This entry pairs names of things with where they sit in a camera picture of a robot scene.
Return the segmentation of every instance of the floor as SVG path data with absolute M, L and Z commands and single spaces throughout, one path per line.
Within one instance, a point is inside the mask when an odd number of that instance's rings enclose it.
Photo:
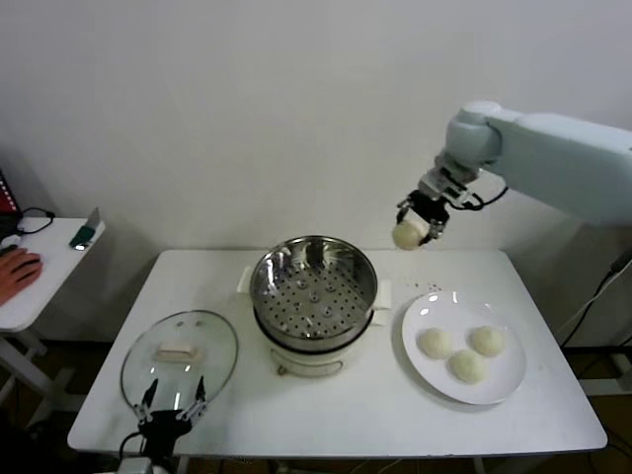
M 54 374 L 62 366 L 77 367 L 76 374 L 68 391 L 71 393 L 88 393 L 90 386 L 97 376 L 101 364 L 108 354 L 108 345 L 86 345 L 78 343 L 46 343 L 48 353 L 44 357 L 36 357 L 35 363 L 47 375 Z M 580 373 L 590 364 L 592 365 L 584 378 L 601 378 L 616 376 L 616 369 L 605 357 L 595 355 L 571 355 L 569 363 L 576 373 Z M 0 368 L 0 384 L 4 383 L 7 373 Z M 37 407 L 40 398 L 23 384 L 18 384 L 11 395 L 0 407 L 3 417 L 0 425 L 24 429 Z M 590 456 L 586 453 L 563 454 L 554 456 L 533 469 L 532 474 L 557 474 L 573 472 L 576 474 L 630 474 L 632 473 L 632 396 L 626 397 L 593 397 L 592 405 L 601 422 L 607 426 L 610 443 L 627 453 L 622 454 L 616 448 L 607 448 L 595 452 Z M 30 431 L 31 437 L 38 440 L 50 459 L 54 459 L 66 474 L 83 474 L 103 471 L 116 471 L 117 461 L 105 455 L 78 454 L 66 444 L 66 436 L 74 415 L 54 414 L 49 424 L 37 430 Z M 502 463 L 503 458 L 486 459 L 488 472 Z M 377 474 L 391 461 L 371 460 L 361 466 L 361 461 L 347 460 L 294 460 L 290 466 L 297 469 L 311 469 L 331 473 L 349 474 L 358 467 L 353 474 Z M 267 460 L 208 460 L 192 459 L 189 464 L 190 474 L 268 474 Z M 470 459 L 437 459 L 437 460 L 404 460 L 387 470 L 388 474 L 434 474 L 434 473 L 474 473 L 474 466 Z

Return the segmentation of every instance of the white plate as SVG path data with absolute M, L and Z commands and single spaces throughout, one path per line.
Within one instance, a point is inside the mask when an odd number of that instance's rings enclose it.
M 450 333 L 452 349 L 472 349 L 470 333 L 481 326 L 505 331 L 506 348 L 495 357 L 484 357 L 488 376 L 477 384 L 459 380 L 450 370 L 448 359 L 428 357 L 419 347 L 419 337 L 429 328 Z M 406 311 L 402 338 L 408 358 L 417 372 L 435 389 L 461 402 L 489 405 L 506 399 L 519 387 L 526 373 L 526 356 L 515 331 L 492 307 L 456 291 L 428 293 Z

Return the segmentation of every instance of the metal rim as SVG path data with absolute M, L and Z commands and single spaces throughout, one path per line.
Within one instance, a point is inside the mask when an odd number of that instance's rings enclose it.
M 261 289 L 261 283 L 257 280 L 258 271 L 266 264 L 267 261 L 272 260 L 275 254 L 281 251 L 283 248 L 295 247 L 297 245 L 300 245 L 304 242 L 308 242 L 310 240 L 320 241 L 325 244 L 330 243 L 330 244 L 342 246 L 346 250 L 351 251 L 356 257 L 358 257 L 361 260 L 364 266 L 364 270 L 368 272 L 368 278 L 371 281 L 373 281 L 373 284 L 374 284 L 374 291 L 367 295 L 368 298 L 367 299 L 363 299 L 363 297 L 360 298 L 361 303 L 363 303 L 366 307 L 366 310 L 364 311 L 365 321 L 363 321 L 361 324 L 351 325 L 343 331 L 339 331 L 335 337 L 330 337 L 330 338 L 325 337 L 325 338 L 311 340 L 311 341 L 314 341 L 314 343 L 316 343 L 316 342 L 324 342 L 324 341 L 327 341 L 327 339 L 331 339 L 332 344 L 335 344 L 334 341 L 338 339 L 343 339 L 345 334 L 348 334 L 349 332 L 357 331 L 356 334 L 352 335 L 352 338 L 350 340 L 338 342 L 336 345 L 331 346 L 329 348 L 325 348 L 325 349 L 301 349 L 301 348 L 295 347 L 290 341 L 294 340 L 297 343 L 300 342 L 301 343 L 300 345 L 304 346 L 303 343 L 305 343 L 305 341 L 309 341 L 309 339 L 302 338 L 295 334 L 288 334 L 287 332 L 282 332 L 281 330 L 279 330 L 278 328 L 274 326 L 270 326 L 269 328 L 266 327 L 268 321 L 266 320 L 265 314 L 261 314 L 257 311 L 257 308 L 260 307 L 262 304 L 264 304 L 261 301 L 258 301 L 257 297 L 255 296 L 258 293 L 258 290 Z M 251 277 L 251 280 L 250 280 L 249 291 L 250 291 L 250 296 L 253 303 L 253 308 L 255 309 L 254 311 L 255 319 L 257 321 L 258 326 L 262 329 L 262 332 L 266 335 L 268 339 L 270 339 L 273 343 L 281 346 L 282 348 L 287 349 L 289 351 L 294 351 L 296 353 L 314 354 L 314 355 L 326 354 L 326 353 L 337 351 L 353 343 L 364 333 L 366 328 L 370 325 L 370 322 L 373 316 L 372 306 L 375 303 L 375 299 L 377 297 L 377 274 L 370 259 L 364 254 L 362 250 L 360 250 L 355 245 L 345 240 L 334 238 L 334 237 L 327 237 L 323 235 L 304 235 L 304 236 L 295 237 L 295 238 L 286 240 L 280 244 L 275 245 L 273 248 L 268 250 L 266 254 L 264 254 L 258 260 L 258 262 L 255 264 L 255 267 L 253 270 L 253 276 Z
M 235 338 L 235 359 L 233 360 L 233 364 L 230 367 L 230 370 L 228 371 L 228 375 L 226 376 L 226 380 L 224 380 L 224 382 L 219 386 L 219 388 L 217 390 L 215 390 L 215 392 L 212 395 L 210 395 L 210 396 L 206 395 L 206 401 L 210 402 L 217 395 L 219 395 L 219 393 L 221 393 L 221 391 L 224 389 L 224 387 L 228 383 L 228 380 L 230 380 L 232 378 L 233 372 L 235 371 L 235 366 L 237 365 L 237 359 L 239 358 L 239 338 L 237 338 L 237 332 L 235 331 L 235 328 L 233 327 L 233 325 L 230 324 L 230 321 L 228 321 L 226 318 L 224 318 L 221 314 L 215 313 L 214 311 L 209 311 L 207 309 L 189 309 L 189 310 L 186 310 L 186 311 L 179 311 L 177 313 L 170 314 L 169 316 L 166 316 L 166 317 L 156 321 L 151 326 L 149 326 L 149 328 L 147 328 L 145 331 L 143 331 L 134 340 L 134 342 L 131 344 L 131 346 L 127 350 L 127 354 L 125 354 L 125 359 L 123 360 L 122 365 L 120 366 L 120 374 L 118 376 L 118 386 L 120 388 L 120 393 L 122 393 L 122 398 L 125 400 L 125 403 L 127 404 L 127 406 L 130 409 L 132 409 L 133 406 L 136 405 L 136 404 L 135 403 L 130 403 L 130 401 L 127 399 L 127 395 L 125 394 L 125 391 L 123 390 L 123 386 L 122 386 L 122 384 L 123 384 L 123 382 L 122 382 L 122 375 L 123 375 L 123 370 L 125 369 L 125 364 L 127 363 L 127 359 L 129 358 L 129 355 L 131 354 L 131 349 L 134 347 L 134 345 L 138 341 L 140 341 L 141 338 L 143 338 L 147 333 L 149 333 L 152 329 L 154 329 L 154 327 L 156 327 L 157 325 L 159 325 L 163 321 L 166 321 L 166 320 L 168 320 L 170 318 L 175 318 L 176 316 L 181 316 L 181 315 L 186 314 L 186 313 L 204 313 L 204 314 L 210 314 L 210 315 L 218 317 L 224 323 L 226 323 L 226 325 L 230 329 L 231 333 L 233 333 L 233 337 Z
M 330 354 L 330 353 L 334 353 L 336 351 L 339 351 L 341 349 L 346 348 L 347 346 L 350 346 L 351 344 L 353 344 L 355 341 L 357 341 L 360 336 L 362 334 L 364 334 L 366 332 L 366 330 L 368 329 L 368 327 L 371 325 L 371 321 L 373 320 L 373 314 L 375 313 L 375 311 L 371 310 L 371 314 L 370 316 L 367 318 L 367 324 L 366 326 L 364 326 L 362 328 L 362 330 L 357 333 L 352 339 L 344 342 L 343 344 L 340 344 L 339 346 L 335 346 L 334 348 L 330 348 L 330 349 L 323 349 L 322 351 L 304 351 L 302 349 L 298 349 L 298 348 L 293 348 L 290 347 L 286 344 L 283 343 L 283 341 L 279 341 L 277 339 L 275 339 L 274 336 L 272 336 L 268 330 L 264 327 L 263 324 L 261 324 L 261 321 L 259 321 L 259 318 L 257 317 L 257 311 L 255 310 L 255 321 L 257 321 L 257 326 L 259 326 L 259 329 L 261 329 L 262 333 L 264 333 L 264 335 L 274 344 L 276 344 L 277 346 L 285 349 L 286 351 L 291 351 L 293 353 L 297 353 L 297 354 L 304 354 L 307 356 L 322 356 L 324 354 Z

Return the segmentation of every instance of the finger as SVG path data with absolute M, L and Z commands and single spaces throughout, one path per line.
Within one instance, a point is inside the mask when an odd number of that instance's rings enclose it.
M 13 281 L 20 281 L 39 270 L 41 270 L 41 262 L 37 262 L 36 264 L 24 265 L 11 274 L 11 279 Z
M 22 291 L 24 288 L 32 284 L 36 279 L 38 279 L 41 275 L 41 267 L 35 270 L 30 275 L 25 276 L 20 281 L 16 282 L 14 288 L 16 289 L 16 293 Z
M 11 265 L 11 262 L 14 259 L 17 259 L 21 255 L 24 255 L 26 253 L 27 253 L 27 249 L 16 249 L 13 252 L 4 254 L 2 257 L 0 257 L 0 269 L 4 269 L 5 267 Z
M 20 269 L 21 266 L 27 264 L 29 262 L 39 262 L 40 254 L 22 254 L 21 256 L 15 258 L 11 261 L 11 264 L 6 266 L 4 270 L 9 270 L 11 273 L 16 272 Z

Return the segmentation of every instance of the white wall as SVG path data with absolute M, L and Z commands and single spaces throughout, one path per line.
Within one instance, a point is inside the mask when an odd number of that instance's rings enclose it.
M 625 0 L 2 2 L 0 165 L 23 204 L 98 204 L 109 224 L 40 328 L 111 338 L 165 248 L 390 247 L 394 204 L 468 100 L 632 128 L 631 18 Z M 509 194 L 434 247 L 507 250 L 555 320 L 594 284 L 563 262 L 612 240 L 586 258 L 598 280 L 622 245 L 601 232 L 567 257 L 577 228 Z

